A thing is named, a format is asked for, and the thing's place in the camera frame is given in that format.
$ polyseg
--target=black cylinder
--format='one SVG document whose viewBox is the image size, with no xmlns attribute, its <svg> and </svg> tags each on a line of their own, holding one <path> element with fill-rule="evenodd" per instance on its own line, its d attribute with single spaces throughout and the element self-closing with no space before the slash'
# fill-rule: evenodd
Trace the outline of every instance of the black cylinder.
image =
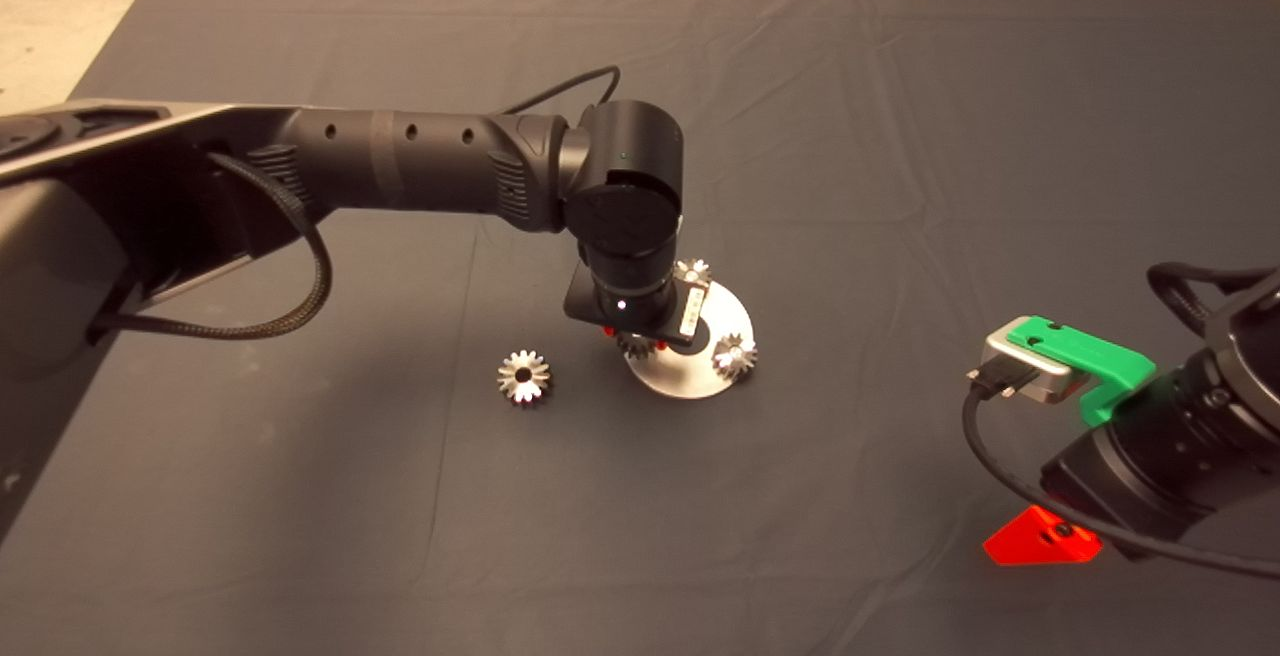
<svg viewBox="0 0 1280 656">
<path fill-rule="evenodd" d="M 1280 433 L 1199 351 L 1116 406 L 1042 469 L 1052 496 L 1178 539 L 1204 516 L 1280 486 Z"/>
</svg>

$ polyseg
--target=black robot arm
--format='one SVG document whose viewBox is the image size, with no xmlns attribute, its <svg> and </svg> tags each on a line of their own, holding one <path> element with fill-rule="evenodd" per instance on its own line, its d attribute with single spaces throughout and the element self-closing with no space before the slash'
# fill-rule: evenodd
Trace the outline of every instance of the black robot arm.
<svg viewBox="0 0 1280 656">
<path fill-rule="evenodd" d="M 119 328 L 246 338 L 328 293 L 315 223 L 342 208 L 494 214 L 577 238 L 566 313 L 687 343 L 671 277 L 684 141 L 639 102 L 548 115 L 92 101 L 0 118 L 0 538 Z M 150 304 L 307 238 L 317 286 L 270 329 L 161 323 Z M 174 325 L 189 327 L 174 329 Z"/>
</svg>

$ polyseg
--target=metal base plate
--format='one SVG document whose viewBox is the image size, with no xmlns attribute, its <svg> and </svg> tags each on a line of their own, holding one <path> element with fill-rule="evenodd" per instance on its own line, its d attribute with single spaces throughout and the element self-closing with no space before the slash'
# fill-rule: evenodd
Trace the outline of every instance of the metal base plate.
<svg viewBox="0 0 1280 656">
<path fill-rule="evenodd" d="M 710 332 L 704 350 L 685 355 L 667 348 L 654 351 L 646 359 L 627 359 L 631 373 L 649 388 L 672 398 L 707 398 L 733 386 L 732 381 L 716 373 L 712 352 L 716 342 L 731 333 L 755 341 L 751 318 L 737 296 L 717 281 L 707 292 L 701 320 Z"/>
</svg>

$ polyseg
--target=gray tablecloth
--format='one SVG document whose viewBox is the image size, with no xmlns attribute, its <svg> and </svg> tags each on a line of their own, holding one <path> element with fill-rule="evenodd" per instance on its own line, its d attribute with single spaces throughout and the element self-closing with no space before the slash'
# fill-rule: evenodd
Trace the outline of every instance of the gray tablecloth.
<svg viewBox="0 0 1280 656">
<path fill-rule="evenodd" d="M 76 96 L 484 111 L 620 63 L 685 128 L 681 251 L 762 364 L 663 400 L 561 314 L 568 236 L 339 213 L 303 331 L 119 340 L 0 550 L 0 652 L 1275 651 L 1275 584 L 992 565 L 1024 505 L 957 410 L 1015 315 L 1167 368 L 1197 342 L 1148 264 L 1280 261 L 1277 56 L 1280 0 L 138 0 Z M 270 316 L 308 274 L 164 313 Z M 547 407 L 497 393 L 513 348 Z M 988 415 L 1028 475 L 1082 428 Z M 1190 539 L 1280 555 L 1277 514 Z"/>
</svg>

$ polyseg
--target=gear teeth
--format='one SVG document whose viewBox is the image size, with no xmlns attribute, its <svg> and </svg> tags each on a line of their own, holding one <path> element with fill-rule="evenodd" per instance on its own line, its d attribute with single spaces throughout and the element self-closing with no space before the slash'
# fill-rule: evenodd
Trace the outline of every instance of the gear teeth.
<svg viewBox="0 0 1280 656">
<path fill-rule="evenodd" d="M 712 284 L 712 266 L 701 259 L 676 261 L 676 268 L 672 270 L 676 278 L 686 283 L 696 283 L 704 287 Z"/>
<path fill-rule="evenodd" d="M 739 381 L 751 373 L 759 356 L 755 341 L 744 340 L 740 333 L 731 333 L 716 342 L 712 365 L 723 378 Z"/>
<path fill-rule="evenodd" d="M 512 351 L 498 366 L 498 391 L 512 404 L 534 404 L 547 395 L 550 384 L 550 365 L 538 351 Z"/>
<path fill-rule="evenodd" d="M 639 333 L 625 332 L 618 332 L 614 337 L 614 342 L 618 345 L 622 354 L 628 359 L 648 359 L 658 346 L 658 342 L 653 338 L 645 338 Z"/>
</svg>

